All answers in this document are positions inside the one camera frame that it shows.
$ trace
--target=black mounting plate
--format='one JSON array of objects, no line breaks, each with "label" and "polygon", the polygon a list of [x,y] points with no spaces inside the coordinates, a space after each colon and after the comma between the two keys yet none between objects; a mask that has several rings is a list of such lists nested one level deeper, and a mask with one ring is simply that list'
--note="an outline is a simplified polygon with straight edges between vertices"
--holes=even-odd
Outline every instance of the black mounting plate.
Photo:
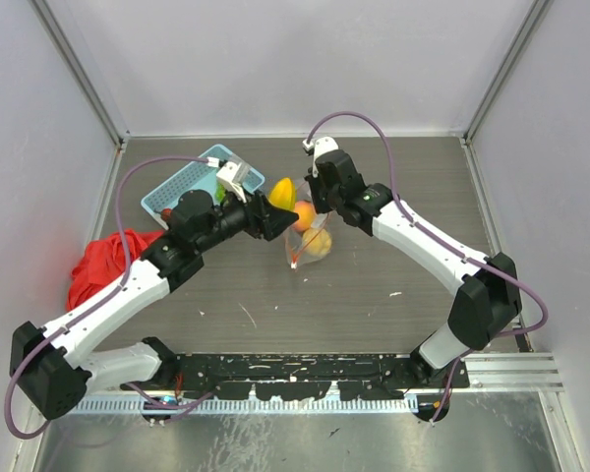
[{"label": "black mounting plate", "polygon": [[[249,398],[252,385],[256,397],[284,401],[325,397],[336,382],[340,398],[381,400],[403,398],[407,388],[441,388],[447,369],[424,383],[409,370],[408,356],[396,354],[192,354],[179,355],[181,389],[188,398],[214,391],[218,398]],[[464,363],[455,370],[452,386],[470,385]],[[175,382],[139,383],[147,390],[173,390]]]}]

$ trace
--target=cable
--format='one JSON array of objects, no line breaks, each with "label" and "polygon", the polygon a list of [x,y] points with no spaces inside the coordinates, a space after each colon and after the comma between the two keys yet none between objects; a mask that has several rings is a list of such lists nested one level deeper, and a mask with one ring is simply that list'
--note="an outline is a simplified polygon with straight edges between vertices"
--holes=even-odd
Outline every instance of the cable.
[{"label": "cable", "polygon": [[192,403],[190,403],[189,405],[184,405],[186,407],[184,412],[179,413],[178,415],[175,415],[175,416],[171,416],[167,420],[164,420],[164,423],[170,424],[170,423],[174,423],[175,421],[183,420],[188,415],[190,415],[193,411],[195,411],[195,409],[197,409],[197,407],[199,405],[201,405],[204,401],[206,401],[211,396],[212,396],[212,392],[208,392],[204,396],[202,396],[202,397],[198,398],[197,400],[193,401]]},{"label": "cable", "polygon": [[134,167],[129,169],[129,171],[125,174],[123,179],[120,181],[120,184],[118,184],[118,188],[116,190],[115,202],[114,202],[114,213],[116,216],[116,225],[118,226],[118,233],[120,235],[120,241],[122,243],[123,253],[125,255],[125,268],[126,268],[125,272],[123,273],[122,278],[120,279],[120,282],[118,283],[118,285],[109,294],[107,294],[100,301],[98,301],[97,303],[95,303],[94,305],[89,307],[83,313],[81,313],[80,315],[75,317],[73,320],[70,320],[68,323],[66,323],[65,326],[60,327],[55,332],[53,332],[48,337],[46,337],[43,341],[41,341],[39,344],[37,344],[32,349],[32,351],[24,358],[22,363],[18,366],[18,368],[16,369],[14,374],[11,376],[11,379],[9,380],[9,384],[7,385],[7,391],[5,393],[5,398],[4,398],[4,420],[7,425],[7,429],[16,438],[18,438],[20,440],[31,440],[33,438],[36,438],[37,436],[42,434],[46,430],[46,428],[48,428],[48,425],[50,423],[49,421],[44,422],[44,424],[41,425],[41,427],[39,429],[37,429],[36,431],[33,431],[32,433],[25,433],[23,431],[20,431],[20,429],[18,429],[18,427],[15,424],[15,421],[13,419],[13,412],[11,411],[11,404],[13,402],[13,394],[14,394],[16,386],[18,384],[18,380],[22,376],[22,373],[24,372],[24,370],[29,366],[30,362],[35,358],[35,356],[37,354],[39,354],[39,352],[41,352],[52,341],[57,339],[61,334],[68,331],[72,326],[81,322],[82,320],[87,318],[89,315],[94,313],[96,310],[98,310],[100,307],[102,307],[107,302],[109,302],[109,300],[114,298],[123,289],[123,287],[127,283],[127,280],[129,280],[129,277],[131,276],[131,252],[129,250],[129,242],[127,241],[127,236],[125,235],[125,231],[123,228],[122,218],[120,216],[120,198],[122,196],[122,191],[125,187],[125,184],[127,183],[129,178],[134,173],[136,173],[138,170],[142,169],[143,167],[146,167],[151,164],[155,164],[157,162],[178,161],[178,160],[207,163],[207,159],[202,158],[202,157],[189,157],[189,156],[183,156],[183,155],[167,155],[167,156],[163,156],[163,157],[154,157],[154,158],[145,160],[144,162],[141,162],[140,164],[135,165]]},{"label": "cable", "polygon": [[175,399],[181,396],[181,387],[184,384],[184,376],[183,374],[179,374],[175,376]]},{"label": "cable", "polygon": [[[185,410],[185,409],[189,408],[188,405],[167,405],[166,403],[162,403],[161,401],[157,401],[156,399],[152,398],[151,396],[148,396],[148,393],[146,393],[144,390],[139,388],[134,383],[127,382],[127,383],[125,383],[125,385],[127,387],[133,389],[144,400],[146,400],[151,405],[156,406],[160,410]],[[213,395],[213,393],[210,391],[210,392],[206,393],[204,396],[200,397],[197,401],[201,403],[202,401],[210,398],[212,395]]]},{"label": "cable", "polygon": [[[470,263],[473,266],[476,266],[478,268],[486,270],[487,272],[490,272],[490,273],[502,278],[506,282],[517,287],[519,290],[522,290],[523,292],[525,292],[527,295],[529,295],[529,297],[531,297],[533,299],[533,301],[535,303],[538,304],[538,306],[540,307],[540,311],[542,312],[542,317],[540,318],[540,320],[537,323],[532,324],[527,327],[520,327],[517,329],[511,329],[509,331],[502,331],[499,334],[497,334],[496,337],[526,334],[527,332],[535,331],[536,329],[539,329],[542,326],[544,326],[547,323],[547,321],[549,320],[549,309],[548,309],[546,303],[544,303],[544,300],[542,300],[542,298],[529,285],[527,285],[524,282],[521,282],[517,278],[510,276],[509,274],[503,272],[502,270],[498,270],[497,268],[492,267],[491,265],[487,265],[481,261],[477,261],[476,259],[466,257],[462,251],[459,251],[457,248],[448,244],[440,236],[438,236],[433,231],[431,231],[429,228],[427,228],[426,226],[421,224],[419,221],[416,221],[415,218],[413,218],[411,213],[402,204],[402,200],[400,199],[400,195],[397,192],[397,185],[396,185],[396,181],[395,181],[395,164],[393,162],[393,154],[391,152],[391,145],[389,144],[388,138],[384,135],[383,130],[371,118],[367,117],[366,115],[364,115],[362,113],[356,112],[356,111],[338,111],[336,113],[331,113],[331,114],[327,115],[325,118],[322,118],[319,121],[319,123],[317,123],[317,125],[315,125],[315,127],[308,134],[306,142],[308,144],[310,143],[311,139],[313,138],[313,135],[317,132],[317,130],[324,123],[326,123],[327,121],[329,121],[333,118],[339,117],[339,116],[353,116],[355,118],[359,118],[359,119],[365,121],[372,128],[374,128],[374,130],[376,130],[376,132],[378,133],[378,136],[380,136],[381,140],[383,140],[384,151],[386,152],[386,157],[387,157],[388,163],[389,163],[389,180],[390,180],[391,193],[393,194],[393,200],[395,201],[395,204],[397,205],[397,207],[400,210],[400,212],[402,213],[402,215],[409,222],[413,223],[416,228],[418,228],[420,231],[422,231],[424,234],[426,234],[429,238],[431,238],[433,241],[438,243],[440,246],[447,249],[451,253],[455,254],[457,257],[461,258],[464,261],[467,261],[468,263]],[[452,377],[454,374],[454,370],[456,369],[456,366],[458,365],[459,361],[461,360],[461,357],[466,356],[470,352],[472,352],[472,350],[466,351],[465,353],[461,354],[461,356],[457,357],[454,360],[454,363],[452,364],[452,367],[450,369],[448,381],[445,385],[445,390],[443,391],[442,400],[446,400],[446,398],[449,396],[450,388],[452,385]],[[433,416],[433,419],[431,420],[431,422],[434,423],[435,420],[437,420],[437,418],[440,415],[440,412],[442,411],[444,404],[445,404],[445,401],[442,401],[440,403],[440,406],[438,407],[437,411],[435,412],[435,415]]]}]

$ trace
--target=plastic bag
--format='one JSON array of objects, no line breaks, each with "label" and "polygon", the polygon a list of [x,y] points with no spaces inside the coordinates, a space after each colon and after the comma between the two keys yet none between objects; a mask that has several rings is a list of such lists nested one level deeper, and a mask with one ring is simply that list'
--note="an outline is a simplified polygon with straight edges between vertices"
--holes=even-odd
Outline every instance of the plastic bag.
[{"label": "plastic bag", "polygon": [[284,231],[286,260],[293,269],[320,261],[329,254],[332,247],[332,235],[327,224],[330,215],[315,213],[307,182],[299,180],[295,181],[295,185],[295,211],[300,214],[300,219]]}]

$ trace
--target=orange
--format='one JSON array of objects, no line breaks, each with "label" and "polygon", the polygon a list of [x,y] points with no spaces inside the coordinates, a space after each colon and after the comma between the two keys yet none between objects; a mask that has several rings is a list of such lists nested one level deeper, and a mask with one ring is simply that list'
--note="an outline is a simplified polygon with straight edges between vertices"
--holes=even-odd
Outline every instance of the orange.
[{"label": "orange", "polygon": [[297,190],[295,184],[288,177],[280,180],[275,184],[275,187],[268,194],[268,202],[274,207],[293,210],[295,207],[295,200],[297,198]]},{"label": "orange", "polygon": [[293,211],[299,215],[299,219],[293,223],[293,229],[300,233],[309,229],[317,217],[315,206],[309,202],[297,202]]}]

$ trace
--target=lemon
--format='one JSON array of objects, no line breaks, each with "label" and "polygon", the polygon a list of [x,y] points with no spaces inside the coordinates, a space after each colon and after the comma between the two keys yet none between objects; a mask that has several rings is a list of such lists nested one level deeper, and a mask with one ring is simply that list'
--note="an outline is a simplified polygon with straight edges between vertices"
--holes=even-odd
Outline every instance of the lemon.
[{"label": "lemon", "polygon": [[311,228],[302,235],[302,244],[308,254],[323,258],[330,252],[332,237],[324,229]]},{"label": "lemon", "polygon": [[292,211],[295,207],[295,201],[297,199],[297,189],[295,184],[288,177],[283,178],[268,194],[268,201],[277,208],[288,209]]}]

